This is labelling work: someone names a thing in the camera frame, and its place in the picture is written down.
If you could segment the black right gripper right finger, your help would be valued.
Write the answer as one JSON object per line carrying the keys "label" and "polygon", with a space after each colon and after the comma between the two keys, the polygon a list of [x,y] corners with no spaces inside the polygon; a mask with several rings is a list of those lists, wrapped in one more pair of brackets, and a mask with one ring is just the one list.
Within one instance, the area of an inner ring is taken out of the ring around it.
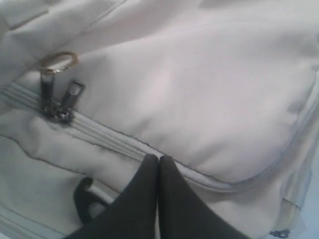
{"label": "black right gripper right finger", "polygon": [[214,213],[191,189],[174,160],[162,156],[158,177],[162,239],[240,239],[242,233]]}

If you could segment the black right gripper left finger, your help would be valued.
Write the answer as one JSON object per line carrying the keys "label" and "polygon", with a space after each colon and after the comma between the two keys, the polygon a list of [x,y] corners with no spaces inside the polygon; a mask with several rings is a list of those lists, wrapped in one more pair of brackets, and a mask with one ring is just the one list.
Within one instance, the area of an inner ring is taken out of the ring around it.
{"label": "black right gripper left finger", "polygon": [[82,227],[70,239],[153,239],[157,213],[158,158],[147,154],[134,177],[112,202],[93,178],[81,179],[73,200]]}

